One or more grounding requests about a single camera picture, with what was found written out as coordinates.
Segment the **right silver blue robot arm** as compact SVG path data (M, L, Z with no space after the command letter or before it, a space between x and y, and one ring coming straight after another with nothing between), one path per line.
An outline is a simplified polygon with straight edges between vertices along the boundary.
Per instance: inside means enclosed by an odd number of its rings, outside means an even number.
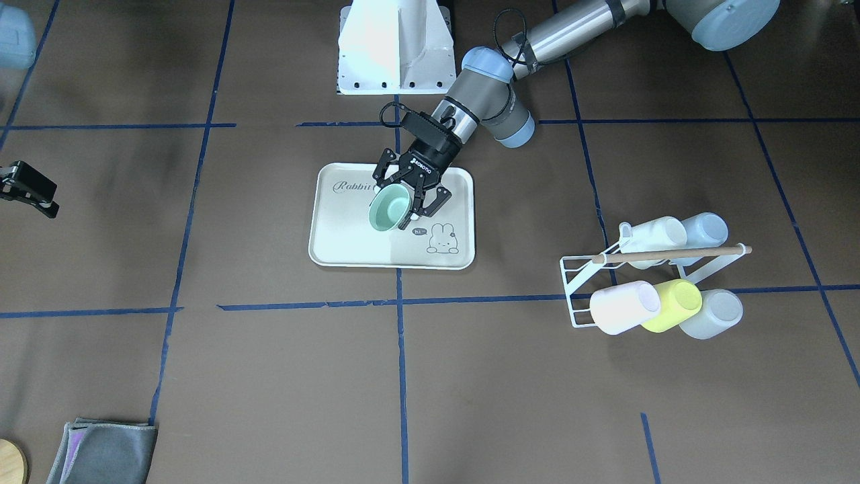
M37 46L30 16L23 9L2 3L1 65L27 70L33 67ZM33 206L47 218L56 218L56 183L28 163L18 160L2 171L2 199Z

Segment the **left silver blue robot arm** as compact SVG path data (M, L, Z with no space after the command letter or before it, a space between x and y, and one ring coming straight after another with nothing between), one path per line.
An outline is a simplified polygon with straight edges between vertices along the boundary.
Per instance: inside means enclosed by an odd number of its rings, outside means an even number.
M709 51L740 46L771 21L777 1L577 1L506 43L468 51L447 94L432 113L399 105L395 124L411 132L402 155L386 149L375 171L369 222L378 232L406 229L412 220L432 217L452 197L442 184L455 156L483 126L504 147L531 140L535 120L514 91L514 83L572 53L628 19L664 10Z

